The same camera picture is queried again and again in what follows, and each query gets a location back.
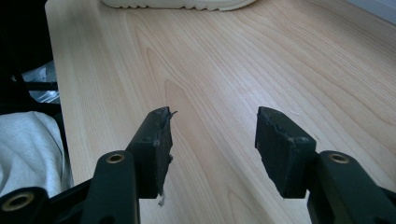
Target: wood grain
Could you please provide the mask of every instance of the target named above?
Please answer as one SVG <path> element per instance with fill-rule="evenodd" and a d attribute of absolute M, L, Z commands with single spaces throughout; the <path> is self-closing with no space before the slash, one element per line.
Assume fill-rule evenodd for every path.
<path fill-rule="evenodd" d="M 355 157 L 396 190 L 396 27 L 342 0 L 259 0 L 232 12 L 115 9 L 49 0 L 75 182 L 169 105 L 165 206 L 142 223 L 308 223 L 254 148 L 256 113 L 283 111 L 318 151 Z"/>

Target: light wood surface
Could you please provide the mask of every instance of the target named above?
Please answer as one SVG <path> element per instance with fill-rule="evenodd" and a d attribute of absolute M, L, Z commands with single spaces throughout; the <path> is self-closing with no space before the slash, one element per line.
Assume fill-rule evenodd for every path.
<path fill-rule="evenodd" d="M 259 105 L 318 151 L 355 157 L 396 190 L 396 27 L 341 0 L 259 0 L 232 12 L 115 9 L 49 0 L 49 30 L 76 184 L 169 105 L 165 205 L 142 223 L 308 223 L 254 148 Z"/>

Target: shoe sole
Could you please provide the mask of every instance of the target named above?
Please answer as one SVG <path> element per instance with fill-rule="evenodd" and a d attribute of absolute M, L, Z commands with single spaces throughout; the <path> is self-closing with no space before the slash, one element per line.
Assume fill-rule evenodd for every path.
<path fill-rule="evenodd" d="M 213 11 L 213 10 L 219 10 L 219 11 L 230 11 L 234 9 L 238 9 L 240 7 L 245 7 L 251 3 L 253 3 L 255 0 L 239 0 L 239 1 L 234 1 L 234 2 L 226 2 L 226 3 L 207 3 L 207 2 L 197 2 L 197 1 L 186 1 L 183 3 L 171 3 L 168 4 L 168 6 L 155 6 L 154 4 L 148 3 L 148 4 L 129 4 L 127 3 L 130 0 L 119 0 L 118 3 L 111 3 L 112 0 L 102 0 L 102 2 L 110 7 L 121 7 L 121 8 L 137 8 L 137 7 L 151 7 L 151 8 L 186 8 L 186 9 L 192 9 L 196 8 L 197 10 L 203 10 L 207 9 L 208 11 Z"/>

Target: white fabric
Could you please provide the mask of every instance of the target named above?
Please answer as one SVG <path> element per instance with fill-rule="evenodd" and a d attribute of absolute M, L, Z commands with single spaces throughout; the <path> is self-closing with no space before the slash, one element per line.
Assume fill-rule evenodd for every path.
<path fill-rule="evenodd" d="M 72 185 L 53 118 L 38 112 L 0 116 L 0 197 L 28 187 L 43 188 L 52 197 Z"/>

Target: white shoe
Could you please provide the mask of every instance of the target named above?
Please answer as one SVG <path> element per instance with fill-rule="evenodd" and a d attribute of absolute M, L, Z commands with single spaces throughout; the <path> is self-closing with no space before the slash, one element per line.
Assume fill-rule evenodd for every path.
<path fill-rule="evenodd" d="M 255 0 L 102 0 L 110 7 L 153 7 L 227 11 L 247 6 Z"/>

